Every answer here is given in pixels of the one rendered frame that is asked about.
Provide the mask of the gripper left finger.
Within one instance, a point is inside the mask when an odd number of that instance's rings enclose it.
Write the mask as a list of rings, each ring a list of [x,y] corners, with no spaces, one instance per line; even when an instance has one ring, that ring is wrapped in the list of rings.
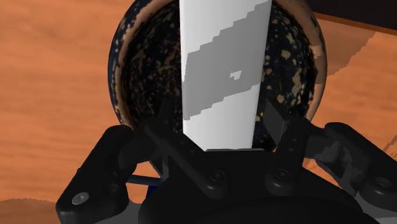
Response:
[[[162,178],[180,168],[211,199],[230,191],[226,170],[208,158],[189,137],[169,127],[174,101],[166,99],[158,118],[108,128],[59,197],[55,209],[61,224],[94,224],[122,213],[128,206],[131,174]]]

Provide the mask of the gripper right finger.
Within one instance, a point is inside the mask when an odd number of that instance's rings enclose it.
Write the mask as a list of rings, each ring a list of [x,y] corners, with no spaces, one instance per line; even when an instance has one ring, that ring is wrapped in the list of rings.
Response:
[[[288,115],[271,99],[265,101],[263,126],[277,145],[265,178],[273,195],[293,194],[303,177],[303,160],[309,158],[352,197],[397,212],[397,161],[351,126],[330,122],[316,127]]]

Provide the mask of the white rectangular slab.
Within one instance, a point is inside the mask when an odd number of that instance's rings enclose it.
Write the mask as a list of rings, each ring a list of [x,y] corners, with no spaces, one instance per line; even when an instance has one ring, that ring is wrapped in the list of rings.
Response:
[[[272,0],[179,0],[183,132],[251,148]]]

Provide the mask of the blue thin rod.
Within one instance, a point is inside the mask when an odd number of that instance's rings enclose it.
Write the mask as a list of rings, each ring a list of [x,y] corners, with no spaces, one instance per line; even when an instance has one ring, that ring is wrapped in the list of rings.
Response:
[[[127,183],[133,183],[138,185],[147,185],[148,189],[146,192],[146,197],[149,197],[156,188],[163,182],[162,178],[154,178],[149,176],[140,176],[131,174]]]

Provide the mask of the dark brown speckled bowl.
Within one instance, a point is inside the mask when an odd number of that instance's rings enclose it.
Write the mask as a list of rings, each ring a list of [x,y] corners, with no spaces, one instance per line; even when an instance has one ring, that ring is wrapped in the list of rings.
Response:
[[[272,0],[251,148],[275,147],[262,124],[266,99],[312,119],[327,72],[323,33],[307,0]],[[108,85],[121,124],[136,129],[174,99],[171,127],[184,133],[179,0],[134,0],[113,37]]]

